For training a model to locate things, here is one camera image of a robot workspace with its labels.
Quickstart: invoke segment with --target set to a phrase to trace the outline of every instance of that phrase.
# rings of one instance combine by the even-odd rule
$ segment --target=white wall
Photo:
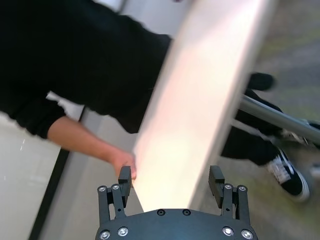
[[[60,103],[79,119],[81,106]],[[59,151],[60,147],[31,136],[0,113],[1,239],[28,239]]]
[[[94,2],[105,5],[117,12],[122,4],[122,0],[94,0]]]
[[[124,13],[145,23],[150,30],[175,35],[192,0],[129,0]],[[136,136],[127,134],[108,116],[86,112],[82,121],[99,137],[130,151]],[[98,194],[100,185],[116,183],[112,167],[98,159],[74,153],[64,169],[41,240],[93,239],[99,227]],[[128,215],[142,212],[134,191],[128,200]]]

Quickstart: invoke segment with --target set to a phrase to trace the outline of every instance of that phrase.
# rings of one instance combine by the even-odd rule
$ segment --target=white panel
[[[96,3],[105,5],[114,11],[118,11],[121,7],[123,0],[94,0]]]
[[[60,104],[79,119],[82,106],[66,100]],[[28,239],[59,151],[57,145],[31,136],[0,113],[1,239]]]
[[[128,0],[123,14],[130,15],[158,34],[175,36],[194,0]]]
[[[272,2],[194,1],[135,147],[134,188],[144,211],[199,209]]]

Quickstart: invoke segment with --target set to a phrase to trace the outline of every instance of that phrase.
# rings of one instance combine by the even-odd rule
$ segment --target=black pants
[[[146,92],[144,97],[130,110],[121,116],[113,116],[129,133],[137,133],[147,109],[152,92]],[[247,89],[245,92],[253,98],[271,108],[281,111],[280,108],[261,99],[254,91]],[[265,135],[277,135],[282,129],[264,120],[252,116],[242,110],[238,110],[235,119],[253,128],[258,129]],[[278,154],[278,149],[270,141],[259,136],[252,135],[244,130],[231,127],[228,138],[222,150],[221,156],[232,159],[248,159],[256,165],[262,166],[273,160]]]
[[[250,89],[247,89],[245,95],[281,112],[280,108],[263,100]],[[277,126],[252,116],[242,110],[238,110],[235,119],[258,129],[262,134],[267,136],[278,135],[282,130]],[[233,126],[230,129],[221,156],[231,159],[249,159],[255,164],[262,166],[273,160],[277,154],[277,147],[270,141],[264,140],[260,136],[252,135]]]

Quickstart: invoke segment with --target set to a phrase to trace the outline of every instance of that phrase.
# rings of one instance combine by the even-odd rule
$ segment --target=person
[[[99,139],[46,96],[52,91],[137,133],[171,38],[91,0],[0,4],[0,111],[32,135],[112,164],[117,175],[122,166],[131,166],[135,178],[131,153]],[[253,73],[245,94],[280,111],[250,89],[270,80]],[[282,131],[241,110],[235,119],[268,136]],[[304,177],[269,140],[232,127],[221,155],[266,166],[296,201],[309,196]]]

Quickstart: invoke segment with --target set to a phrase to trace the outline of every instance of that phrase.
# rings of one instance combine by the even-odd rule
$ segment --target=white shoe sole
[[[303,203],[310,197],[310,190],[307,181],[305,180],[304,176],[296,170],[296,173],[298,174],[299,178],[302,181],[302,192],[297,196],[291,196],[292,200],[297,203]]]
[[[310,169],[310,174],[315,179],[320,179],[320,164],[314,164]]]

